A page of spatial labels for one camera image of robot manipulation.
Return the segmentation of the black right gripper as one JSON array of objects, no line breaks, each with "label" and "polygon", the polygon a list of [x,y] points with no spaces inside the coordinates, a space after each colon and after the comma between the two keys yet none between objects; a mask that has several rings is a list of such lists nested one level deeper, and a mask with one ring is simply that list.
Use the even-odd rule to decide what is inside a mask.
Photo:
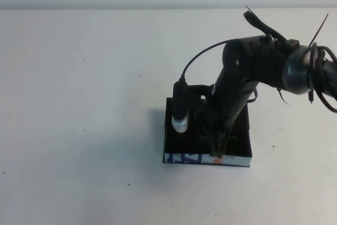
[{"label": "black right gripper", "polygon": [[221,146],[219,133],[211,134],[210,156],[221,156],[221,152],[222,155],[225,154],[234,122],[256,87],[257,81],[242,79],[238,75],[221,73],[218,76],[207,98],[207,103],[220,115],[220,126],[224,137]]}]

